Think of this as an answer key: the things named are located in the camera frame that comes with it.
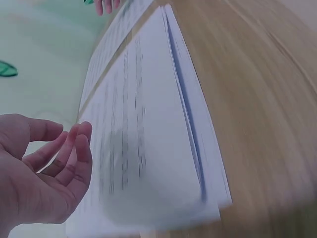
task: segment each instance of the white paper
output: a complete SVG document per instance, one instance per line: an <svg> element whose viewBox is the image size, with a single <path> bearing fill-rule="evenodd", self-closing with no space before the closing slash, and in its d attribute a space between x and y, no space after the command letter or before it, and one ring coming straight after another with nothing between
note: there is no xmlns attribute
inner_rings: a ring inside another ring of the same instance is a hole
<svg viewBox="0 0 317 238"><path fill-rule="evenodd" d="M207 200L215 199L219 207L232 203L229 186L217 137L201 90L199 80L184 38L170 5L165 6L169 26L172 53L183 94L187 98L187 108L192 115L191 126L196 133L197 149L205 177Z"/></svg>
<svg viewBox="0 0 317 238"><path fill-rule="evenodd" d="M173 65L159 8L111 67L80 118L94 128L93 178L67 221L70 238L163 228L202 209L191 131Z"/></svg>
<svg viewBox="0 0 317 238"><path fill-rule="evenodd" d="M87 70L79 110L132 27L153 0L127 0L94 51Z"/></svg>

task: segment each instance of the wooden table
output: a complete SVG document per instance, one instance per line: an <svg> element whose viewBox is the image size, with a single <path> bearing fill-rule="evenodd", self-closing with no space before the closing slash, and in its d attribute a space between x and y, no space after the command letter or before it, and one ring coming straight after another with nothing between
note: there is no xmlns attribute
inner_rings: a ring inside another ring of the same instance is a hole
<svg viewBox="0 0 317 238"><path fill-rule="evenodd" d="M117 55L167 2L208 104L233 205L221 222L141 236L317 237L317 2L157 0Z"/></svg>

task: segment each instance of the white floor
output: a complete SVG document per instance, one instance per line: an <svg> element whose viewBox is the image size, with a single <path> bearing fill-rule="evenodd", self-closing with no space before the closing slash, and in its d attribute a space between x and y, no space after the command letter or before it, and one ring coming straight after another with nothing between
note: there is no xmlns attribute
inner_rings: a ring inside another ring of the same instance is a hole
<svg viewBox="0 0 317 238"><path fill-rule="evenodd" d="M0 0L0 60L19 75L0 78L0 114L76 122L93 43L106 23L82 0ZM33 143L27 152L41 143ZM21 225L10 238L65 238L64 225Z"/></svg>

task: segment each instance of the paper sheet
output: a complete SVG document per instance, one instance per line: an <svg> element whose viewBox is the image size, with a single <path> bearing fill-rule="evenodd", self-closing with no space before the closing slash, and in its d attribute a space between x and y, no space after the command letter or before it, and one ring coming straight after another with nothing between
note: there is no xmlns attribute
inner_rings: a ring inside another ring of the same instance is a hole
<svg viewBox="0 0 317 238"><path fill-rule="evenodd" d="M87 70L79 110L125 37L153 0L127 0L94 51Z"/></svg>
<svg viewBox="0 0 317 238"><path fill-rule="evenodd" d="M207 104L173 10L170 5L165 6L164 9L168 21L168 34L176 71L189 111L191 127L194 131L195 143L203 167L207 196L213 197L219 207L227 206L232 203L232 200Z"/></svg>
<svg viewBox="0 0 317 238"><path fill-rule="evenodd" d="M94 128L93 178L68 235L164 227L202 208L161 8L111 67L83 120Z"/></svg>

